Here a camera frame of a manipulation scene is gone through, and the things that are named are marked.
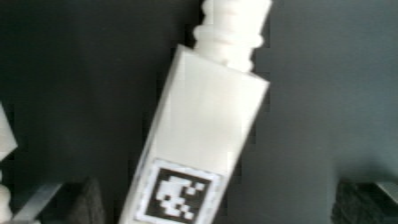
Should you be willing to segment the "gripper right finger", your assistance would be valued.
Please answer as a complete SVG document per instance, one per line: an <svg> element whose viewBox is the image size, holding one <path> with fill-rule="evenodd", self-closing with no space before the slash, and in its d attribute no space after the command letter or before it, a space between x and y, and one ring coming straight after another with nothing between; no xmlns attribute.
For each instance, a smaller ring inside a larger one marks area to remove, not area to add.
<svg viewBox="0 0 398 224"><path fill-rule="evenodd" d="M398 224L398 203L374 183L339 182L330 220L331 224Z"/></svg>

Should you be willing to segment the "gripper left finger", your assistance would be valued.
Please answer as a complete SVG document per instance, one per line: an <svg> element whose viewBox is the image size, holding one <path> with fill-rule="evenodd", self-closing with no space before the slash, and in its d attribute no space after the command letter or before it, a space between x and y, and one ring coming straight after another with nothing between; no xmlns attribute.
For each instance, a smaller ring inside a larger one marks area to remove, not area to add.
<svg viewBox="0 0 398 224"><path fill-rule="evenodd" d="M81 182L44 184L10 218L10 224L106 224L97 180L86 178Z"/></svg>

